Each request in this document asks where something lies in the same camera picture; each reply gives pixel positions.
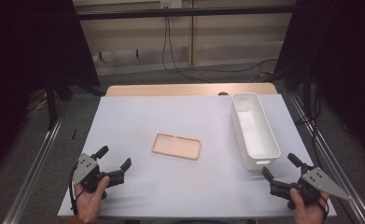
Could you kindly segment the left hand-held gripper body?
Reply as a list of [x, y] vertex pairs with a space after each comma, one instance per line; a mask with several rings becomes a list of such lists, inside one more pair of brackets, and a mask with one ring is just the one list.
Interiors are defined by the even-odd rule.
[[107, 188], [124, 183], [125, 173], [120, 168], [113, 172], [101, 172], [98, 162], [86, 153], [82, 153], [77, 161], [77, 173], [73, 177], [72, 183], [74, 186], [81, 184], [85, 191], [94, 193], [105, 176], [110, 178]]

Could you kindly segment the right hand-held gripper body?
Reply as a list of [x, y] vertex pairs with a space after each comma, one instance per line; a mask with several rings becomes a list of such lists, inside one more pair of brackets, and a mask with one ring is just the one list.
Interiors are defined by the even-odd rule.
[[350, 196], [339, 187], [321, 168], [315, 167], [301, 175], [297, 182], [284, 183], [275, 180], [269, 174], [270, 194], [288, 201], [288, 208], [294, 209], [295, 203], [290, 196], [290, 190], [296, 189], [302, 196], [305, 205], [316, 203], [322, 192], [349, 200]]

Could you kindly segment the white plastic bin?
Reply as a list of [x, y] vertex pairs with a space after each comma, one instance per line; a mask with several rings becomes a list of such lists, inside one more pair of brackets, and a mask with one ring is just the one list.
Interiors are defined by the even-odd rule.
[[281, 155], [260, 97], [254, 92], [232, 96], [231, 117], [243, 166], [269, 168]]

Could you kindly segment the beige phone case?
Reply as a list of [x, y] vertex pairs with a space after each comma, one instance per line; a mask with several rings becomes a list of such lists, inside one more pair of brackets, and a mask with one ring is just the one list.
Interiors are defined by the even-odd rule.
[[195, 161], [200, 156], [201, 145], [198, 139], [158, 133], [151, 150], [157, 154]]

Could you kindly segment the person's left hand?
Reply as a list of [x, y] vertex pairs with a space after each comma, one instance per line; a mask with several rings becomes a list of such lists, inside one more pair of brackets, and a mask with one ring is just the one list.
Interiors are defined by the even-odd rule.
[[78, 224], [95, 224], [99, 217], [102, 194], [105, 192], [110, 178], [105, 176], [97, 186], [94, 193], [88, 193], [81, 184], [75, 187], [77, 197], [77, 219]]

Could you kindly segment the person's right hand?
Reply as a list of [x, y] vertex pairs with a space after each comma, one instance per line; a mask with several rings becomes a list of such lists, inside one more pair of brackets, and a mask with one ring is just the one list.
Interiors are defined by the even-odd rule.
[[295, 224], [323, 224], [326, 216], [325, 207], [330, 197], [327, 192], [322, 192], [318, 203], [311, 206], [304, 204], [301, 194], [296, 189], [291, 189], [289, 194], [296, 206]]

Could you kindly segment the white table sheet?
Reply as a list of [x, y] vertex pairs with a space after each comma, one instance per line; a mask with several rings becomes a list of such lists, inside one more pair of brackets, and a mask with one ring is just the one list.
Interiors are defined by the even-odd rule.
[[[259, 171], [242, 164], [229, 96], [104, 97], [84, 152], [103, 146], [104, 171], [132, 161], [123, 184], [107, 191], [101, 217], [266, 218], [290, 217], [284, 199], [270, 193]], [[201, 142], [195, 160], [152, 152], [159, 133]]]

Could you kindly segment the black metal stand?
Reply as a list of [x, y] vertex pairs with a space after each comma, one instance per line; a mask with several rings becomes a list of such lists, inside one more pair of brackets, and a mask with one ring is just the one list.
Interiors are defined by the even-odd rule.
[[48, 102], [48, 111], [49, 111], [49, 127], [50, 131], [57, 121], [57, 109], [55, 104], [55, 95], [54, 89], [52, 86], [51, 76], [47, 75], [47, 84], [46, 84], [46, 94], [47, 94], [47, 102]]

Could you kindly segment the wooden table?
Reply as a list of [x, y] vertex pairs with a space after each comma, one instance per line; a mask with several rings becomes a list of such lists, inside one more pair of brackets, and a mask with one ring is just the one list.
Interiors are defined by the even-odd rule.
[[107, 89], [106, 96], [182, 96], [219, 95], [221, 92], [235, 94], [277, 94], [271, 83], [205, 83], [205, 84], [157, 84], [157, 85], [114, 85]]

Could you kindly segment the black curtain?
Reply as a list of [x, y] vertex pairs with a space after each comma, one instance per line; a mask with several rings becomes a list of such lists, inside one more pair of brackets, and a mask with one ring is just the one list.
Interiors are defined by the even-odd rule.
[[365, 0], [296, 0], [275, 67], [289, 91], [305, 76], [365, 149]]
[[0, 0], [0, 160], [9, 149], [31, 93], [69, 85], [97, 86], [73, 0]]

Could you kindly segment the black horizontal bar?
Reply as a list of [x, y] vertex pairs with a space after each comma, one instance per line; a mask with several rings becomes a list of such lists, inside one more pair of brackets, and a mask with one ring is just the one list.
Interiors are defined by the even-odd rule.
[[80, 21], [144, 19], [165, 17], [195, 17], [220, 15], [250, 15], [250, 14], [283, 14], [293, 13], [294, 6], [267, 7], [208, 7], [208, 8], [179, 8], [179, 9], [147, 9], [129, 11], [81, 12], [77, 14]]

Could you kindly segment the metal floor rail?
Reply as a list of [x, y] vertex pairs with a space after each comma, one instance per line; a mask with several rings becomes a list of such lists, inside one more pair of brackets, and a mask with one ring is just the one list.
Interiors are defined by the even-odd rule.
[[30, 168], [28, 175], [25, 177], [22, 186], [15, 197], [12, 205], [2, 222], [2, 224], [19, 224], [21, 216], [25, 210], [26, 204], [29, 202], [31, 194], [35, 187], [35, 182], [43, 168], [44, 162], [49, 154], [58, 131], [63, 122], [63, 117], [59, 116], [53, 123], [51, 128], [47, 131], [47, 135], [38, 150], [35, 160]]
[[342, 166], [335, 158], [330, 146], [326, 142], [321, 131], [317, 128], [316, 123], [309, 120], [309, 117], [303, 109], [303, 102], [300, 96], [297, 93], [292, 93], [290, 98], [299, 115], [301, 116], [303, 124], [311, 134], [312, 140], [314, 141], [314, 152], [321, 155], [324, 162], [327, 164], [327, 167], [330, 169], [332, 176], [335, 178], [336, 183], [339, 184], [342, 189], [345, 190], [350, 196], [350, 199], [347, 202], [357, 217], [358, 223], [365, 224], [365, 202], [353, 187], [352, 182], [347, 177]]

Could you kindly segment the white wall socket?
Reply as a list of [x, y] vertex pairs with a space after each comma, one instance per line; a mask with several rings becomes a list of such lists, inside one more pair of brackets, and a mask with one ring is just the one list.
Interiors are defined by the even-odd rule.
[[182, 0], [160, 0], [161, 9], [180, 9], [182, 8]]

